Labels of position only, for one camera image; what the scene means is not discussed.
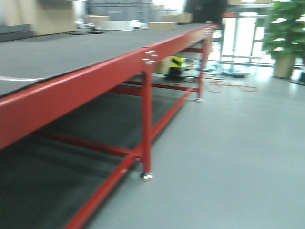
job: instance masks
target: plant pot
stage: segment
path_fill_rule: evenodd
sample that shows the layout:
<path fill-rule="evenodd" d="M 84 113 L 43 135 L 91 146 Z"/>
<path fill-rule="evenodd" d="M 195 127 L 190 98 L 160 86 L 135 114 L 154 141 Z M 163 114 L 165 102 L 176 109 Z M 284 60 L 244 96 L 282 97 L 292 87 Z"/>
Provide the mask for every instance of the plant pot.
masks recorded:
<path fill-rule="evenodd" d="M 273 76 L 278 78 L 289 79 L 295 67 L 296 55 L 281 55 L 275 60 Z"/>

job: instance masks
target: red metal frame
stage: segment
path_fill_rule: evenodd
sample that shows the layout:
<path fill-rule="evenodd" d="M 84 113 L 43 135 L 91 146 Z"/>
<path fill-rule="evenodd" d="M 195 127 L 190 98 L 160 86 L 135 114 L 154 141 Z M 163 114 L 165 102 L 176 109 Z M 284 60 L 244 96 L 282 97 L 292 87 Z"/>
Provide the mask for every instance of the red metal frame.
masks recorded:
<path fill-rule="evenodd" d="M 203 41 L 202 49 L 185 51 L 202 52 L 202 66 L 204 66 L 210 52 L 212 33 L 215 28 L 214 25 L 205 25 L 199 29 L 155 43 L 152 46 L 143 47 L 123 56 L 35 84 L 32 87 L 0 98 L 0 120 L 5 120 L 5 122 L 0 122 L 0 149 L 36 131 L 35 134 L 42 137 L 125 157 L 108 179 L 70 220 L 65 227 L 66 229 L 79 229 L 84 225 L 133 161 L 139 159 L 143 163 L 144 172 L 150 172 L 153 139 L 170 121 L 191 92 L 197 92 L 198 98 L 202 96 L 203 83 L 202 74 L 196 88 L 152 83 L 154 68 L 152 63 L 185 50 L 196 42 Z M 142 73 L 142 82 L 133 82 L 135 86 L 120 85 L 138 73 Z M 185 91 L 155 126 L 152 126 L 153 86 Z M 59 133 L 37 131 L 45 124 L 106 91 L 142 97 L 142 141 L 135 149 L 128 150 Z"/>

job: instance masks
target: cable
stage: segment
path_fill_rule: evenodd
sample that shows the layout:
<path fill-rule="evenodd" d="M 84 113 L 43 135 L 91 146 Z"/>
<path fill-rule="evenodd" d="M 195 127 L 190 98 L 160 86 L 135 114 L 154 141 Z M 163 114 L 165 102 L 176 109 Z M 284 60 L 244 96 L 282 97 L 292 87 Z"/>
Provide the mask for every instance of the cable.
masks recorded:
<path fill-rule="evenodd" d="M 197 83 L 198 80 L 191 80 L 191 81 L 185 81 L 185 82 L 180 82 L 180 83 L 175 83 L 174 85 L 175 86 L 180 86 L 182 84 L 186 84 L 186 83 Z M 239 84 L 231 84 L 227 81 L 223 81 L 223 80 L 219 80 L 219 79 L 212 79 L 208 82 L 209 84 L 213 84 L 217 87 L 219 87 L 220 89 L 219 90 L 212 90 L 209 85 L 206 83 L 204 84 L 204 86 L 208 89 L 208 91 L 210 92 L 214 92 L 214 93 L 220 93 L 222 92 L 224 89 L 223 87 L 224 86 L 228 86 L 228 87 L 237 87 L 239 89 L 241 89 L 242 91 L 244 92 L 256 92 L 258 91 L 258 88 L 257 87 L 254 87 L 254 86 L 247 86 L 247 85 L 239 85 Z"/>
<path fill-rule="evenodd" d="M 254 87 L 254 86 L 247 86 L 247 85 L 239 85 L 239 84 L 231 84 L 229 82 L 226 82 L 226 81 L 222 81 L 222 80 L 210 80 L 209 81 L 209 84 L 214 84 L 218 87 L 221 88 L 221 90 L 219 91 L 214 91 L 214 90 L 211 90 L 207 85 L 207 89 L 210 91 L 210 92 L 215 92 L 215 93 L 219 93 L 219 92 L 222 92 L 223 91 L 223 87 L 224 86 L 229 86 L 229 87 L 237 87 L 237 88 L 240 88 L 242 91 L 244 92 L 256 92 L 258 91 L 258 88 L 257 87 Z"/>
<path fill-rule="evenodd" d="M 67 32 L 66 34 L 70 35 L 90 35 L 90 34 L 102 34 L 108 32 L 106 30 L 75 30 Z"/>

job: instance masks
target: table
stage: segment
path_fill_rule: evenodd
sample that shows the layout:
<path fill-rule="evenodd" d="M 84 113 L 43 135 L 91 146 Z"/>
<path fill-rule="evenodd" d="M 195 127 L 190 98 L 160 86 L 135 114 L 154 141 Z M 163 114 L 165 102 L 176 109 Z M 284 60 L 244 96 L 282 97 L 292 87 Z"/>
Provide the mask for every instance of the table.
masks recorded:
<path fill-rule="evenodd" d="M 4 76 L 0 81 L 0 149 L 35 131 L 43 137 L 124 157 L 66 229 L 81 228 L 135 160 L 143 163 L 143 180 L 152 178 L 153 138 L 191 92 L 201 98 L 203 85 L 202 77 L 196 88 L 152 83 L 154 65 L 184 50 L 201 52 L 203 67 L 215 29 L 213 24 L 187 24 L 173 31 L 55 34 L 0 44 L 0 75 Z M 202 49 L 187 48 L 200 41 Z M 142 73 L 142 82 L 127 81 L 138 73 Z M 155 126 L 153 86 L 185 91 Z M 107 91 L 142 97 L 142 142 L 135 149 L 39 130 Z"/>

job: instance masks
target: caster wheel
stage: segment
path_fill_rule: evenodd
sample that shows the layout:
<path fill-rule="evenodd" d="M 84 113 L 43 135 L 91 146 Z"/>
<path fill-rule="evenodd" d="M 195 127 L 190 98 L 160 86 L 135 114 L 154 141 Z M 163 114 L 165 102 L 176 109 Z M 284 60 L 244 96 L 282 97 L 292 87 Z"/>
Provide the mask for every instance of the caster wheel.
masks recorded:
<path fill-rule="evenodd" d="M 153 173 L 141 173 L 142 181 L 151 181 L 153 179 Z"/>

